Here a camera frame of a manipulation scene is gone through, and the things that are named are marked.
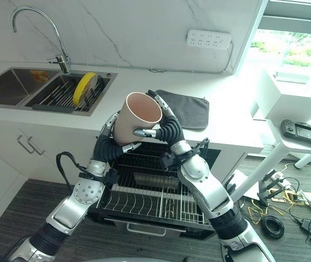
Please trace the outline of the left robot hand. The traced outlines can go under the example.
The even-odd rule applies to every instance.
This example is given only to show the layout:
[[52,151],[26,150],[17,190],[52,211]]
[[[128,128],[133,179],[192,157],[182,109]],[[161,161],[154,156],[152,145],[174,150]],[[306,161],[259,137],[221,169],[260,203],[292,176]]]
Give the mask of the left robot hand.
[[111,115],[103,125],[93,149],[93,160],[107,163],[122,156],[124,153],[133,151],[141,146],[142,143],[140,141],[124,146],[121,146],[114,141],[111,137],[111,133],[118,117],[119,111]]

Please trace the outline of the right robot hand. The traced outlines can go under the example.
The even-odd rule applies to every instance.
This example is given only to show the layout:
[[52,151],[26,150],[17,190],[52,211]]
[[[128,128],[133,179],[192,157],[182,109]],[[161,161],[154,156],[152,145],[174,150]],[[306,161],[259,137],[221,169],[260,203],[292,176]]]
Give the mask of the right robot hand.
[[171,107],[155,91],[148,90],[147,95],[149,95],[151,98],[154,98],[154,100],[161,108],[163,116],[162,120],[160,121],[160,128],[136,128],[133,131],[133,135],[143,138],[157,139],[166,142],[169,146],[185,140],[182,127]]

